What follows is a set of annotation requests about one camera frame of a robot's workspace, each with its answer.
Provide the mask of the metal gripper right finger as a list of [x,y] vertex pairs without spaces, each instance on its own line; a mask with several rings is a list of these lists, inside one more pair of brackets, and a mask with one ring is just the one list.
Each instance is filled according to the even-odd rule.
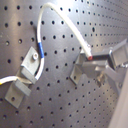
[[124,39],[114,47],[103,49],[92,54],[93,60],[107,60],[112,69],[128,62],[128,41]]

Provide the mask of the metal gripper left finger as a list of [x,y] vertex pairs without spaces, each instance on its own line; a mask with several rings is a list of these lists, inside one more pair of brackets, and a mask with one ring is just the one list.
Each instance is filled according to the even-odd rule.
[[117,66],[116,69],[112,69],[107,60],[87,60],[85,55],[80,53],[76,59],[70,78],[75,84],[78,84],[81,76],[85,74],[88,78],[95,79],[98,86],[108,81],[112,89],[117,94],[120,94],[119,85],[124,80],[124,75],[118,72],[118,68],[121,65]]

